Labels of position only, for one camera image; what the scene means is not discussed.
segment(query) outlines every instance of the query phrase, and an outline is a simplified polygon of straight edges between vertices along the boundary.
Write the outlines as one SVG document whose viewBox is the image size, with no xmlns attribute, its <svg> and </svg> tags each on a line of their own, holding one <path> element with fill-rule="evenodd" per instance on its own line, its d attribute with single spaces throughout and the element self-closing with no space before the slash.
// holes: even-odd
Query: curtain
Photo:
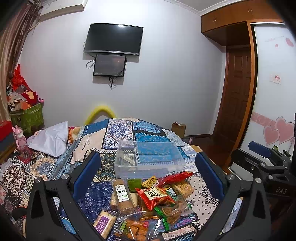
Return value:
<svg viewBox="0 0 296 241">
<path fill-rule="evenodd" d="M 0 36 L 0 123 L 10 120 L 6 87 L 13 77 L 22 47 L 34 21 L 39 19 L 41 0 L 25 3 Z"/>
</svg>

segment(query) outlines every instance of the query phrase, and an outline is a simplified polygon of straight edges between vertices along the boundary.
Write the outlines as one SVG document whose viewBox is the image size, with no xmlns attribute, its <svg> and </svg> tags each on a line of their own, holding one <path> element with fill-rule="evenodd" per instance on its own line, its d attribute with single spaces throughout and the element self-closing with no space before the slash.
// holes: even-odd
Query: metal screw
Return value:
<svg viewBox="0 0 296 241">
<path fill-rule="evenodd" d="M 226 178 L 231 181 L 235 178 L 235 176 L 233 174 L 228 174 Z"/>
<path fill-rule="evenodd" d="M 257 183 L 261 183 L 262 180 L 261 180 L 260 178 L 256 177 L 256 178 L 255 178 L 255 182 L 257 182 Z"/>
<path fill-rule="evenodd" d="M 62 175 L 62 179 L 63 180 L 67 180 L 68 178 L 69 178 L 69 174 L 68 173 Z"/>
<path fill-rule="evenodd" d="M 37 178 L 35 179 L 35 183 L 39 183 L 39 182 L 41 182 L 41 180 L 42 180 L 41 177 L 37 177 Z"/>
</svg>

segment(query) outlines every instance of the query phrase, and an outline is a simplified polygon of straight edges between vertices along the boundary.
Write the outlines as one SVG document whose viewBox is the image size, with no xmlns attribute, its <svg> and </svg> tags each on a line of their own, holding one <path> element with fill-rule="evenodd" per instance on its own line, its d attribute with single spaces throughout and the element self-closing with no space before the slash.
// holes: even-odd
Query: transparent storage box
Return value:
<svg viewBox="0 0 296 241">
<path fill-rule="evenodd" d="M 116 178 L 163 177 L 184 166 L 175 142 L 119 141 L 114 162 Z"/>
</svg>

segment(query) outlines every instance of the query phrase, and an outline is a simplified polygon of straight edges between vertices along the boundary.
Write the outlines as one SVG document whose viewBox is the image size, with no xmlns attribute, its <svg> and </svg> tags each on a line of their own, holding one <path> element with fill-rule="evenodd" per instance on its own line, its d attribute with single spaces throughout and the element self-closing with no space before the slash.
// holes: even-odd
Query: patterned blanket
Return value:
<svg viewBox="0 0 296 241">
<path fill-rule="evenodd" d="M 195 166 L 197 152 L 190 145 L 184 143 L 174 132 L 135 118 L 106 119 L 81 127 L 77 139 L 73 144 L 67 143 L 66 152 L 58 159 L 34 152 L 31 162 L 25 165 L 14 158 L 3 173 L 4 188 L 0 190 L 0 204 L 4 206 L 9 215 L 13 208 L 26 206 L 36 177 L 54 180 L 60 178 L 64 173 L 71 173 L 87 158 L 91 150 L 94 150 L 100 153 L 101 168 L 93 178 L 84 198 L 78 201 L 88 220 L 94 223 L 103 208 L 110 208 L 112 186 L 109 181 L 115 178 L 114 160 L 119 140 L 176 142 L 184 159 L 184 170 L 194 172 L 189 181 L 195 191 L 187 198 L 187 201 L 191 204 L 195 214 L 181 218 L 174 226 L 172 233 L 165 232 L 163 227 L 161 227 L 160 233 L 165 240 L 191 240 L 219 203 L 217 199 L 212 197 Z M 58 206 L 59 199 L 55 198 L 55 202 Z M 75 233 L 63 209 L 60 214 L 67 230 Z M 115 241 L 115 236 L 109 235 L 108 241 Z"/>
</svg>

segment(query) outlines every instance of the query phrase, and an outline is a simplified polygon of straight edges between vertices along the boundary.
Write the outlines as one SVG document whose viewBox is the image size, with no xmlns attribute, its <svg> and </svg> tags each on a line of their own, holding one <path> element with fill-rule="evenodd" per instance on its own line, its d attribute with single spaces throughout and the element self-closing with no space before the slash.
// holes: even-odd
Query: television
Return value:
<svg viewBox="0 0 296 241">
<path fill-rule="evenodd" d="M 125 65 L 125 55 L 97 54 L 94 76 L 123 77 Z"/>
<path fill-rule="evenodd" d="M 143 27 L 92 23 L 87 34 L 84 52 L 139 55 Z"/>
</svg>

